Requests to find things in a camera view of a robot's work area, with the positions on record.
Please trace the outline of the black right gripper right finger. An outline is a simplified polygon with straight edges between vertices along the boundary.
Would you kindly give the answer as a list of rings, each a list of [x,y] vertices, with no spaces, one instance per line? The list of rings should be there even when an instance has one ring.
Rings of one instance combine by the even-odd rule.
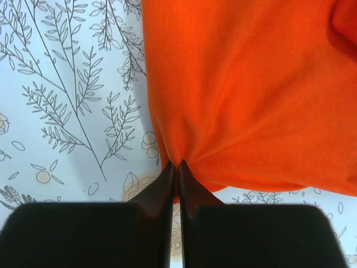
[[[345,267],[326,216],[301,204],[225,204],[178,168],[183,267]]]

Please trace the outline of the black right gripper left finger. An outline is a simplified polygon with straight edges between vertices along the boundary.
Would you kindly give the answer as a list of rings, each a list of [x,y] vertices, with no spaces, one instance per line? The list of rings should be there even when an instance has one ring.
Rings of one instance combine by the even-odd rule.
[[[175,168],[127,202],[28,203],[1,232],[2,267],[169,267]]]

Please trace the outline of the orange t shirt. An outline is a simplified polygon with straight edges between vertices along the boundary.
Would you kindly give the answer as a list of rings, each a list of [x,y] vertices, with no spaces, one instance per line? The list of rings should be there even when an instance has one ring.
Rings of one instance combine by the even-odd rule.
[[[215,192],[356,195],[355,1],[142,1],[161,162]]]

